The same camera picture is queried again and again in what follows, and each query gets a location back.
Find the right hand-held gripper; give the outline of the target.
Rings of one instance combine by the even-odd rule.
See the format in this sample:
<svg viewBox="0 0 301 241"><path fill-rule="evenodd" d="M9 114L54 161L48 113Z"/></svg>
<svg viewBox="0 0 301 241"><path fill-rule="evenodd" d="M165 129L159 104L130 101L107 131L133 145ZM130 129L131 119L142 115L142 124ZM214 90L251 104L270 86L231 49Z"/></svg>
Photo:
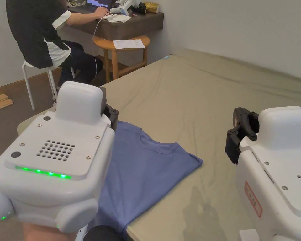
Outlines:
<svg viewBox="0 0 301 241"><path fill-rule="evenodd" d="M301 241L301 107L238 107L233 126L225 152L254 225L239 241Z"/></svg>

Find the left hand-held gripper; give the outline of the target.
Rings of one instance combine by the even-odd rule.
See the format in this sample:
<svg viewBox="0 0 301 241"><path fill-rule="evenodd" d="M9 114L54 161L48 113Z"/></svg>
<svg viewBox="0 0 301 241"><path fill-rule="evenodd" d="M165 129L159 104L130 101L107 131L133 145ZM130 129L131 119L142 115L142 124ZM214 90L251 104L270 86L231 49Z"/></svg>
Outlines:
<svg viewBox="0 0 301 241"><path fill-rule="evenodd" d="M0 156L0 222L16 218L79 233L98 212L119 111L100 88L73 81Z"/></svg>

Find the person's left hand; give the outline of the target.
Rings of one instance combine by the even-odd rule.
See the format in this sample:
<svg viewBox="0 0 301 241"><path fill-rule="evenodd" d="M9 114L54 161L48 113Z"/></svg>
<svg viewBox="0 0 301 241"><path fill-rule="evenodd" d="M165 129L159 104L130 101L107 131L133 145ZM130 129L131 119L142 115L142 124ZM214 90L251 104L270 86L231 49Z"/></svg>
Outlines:
<svg viewBox="0 0 301 241"><path fill-rule="evenodd" d="M74 241L78 231L62 233L53 227L23 223L23 238L25 241Z"/></svg>

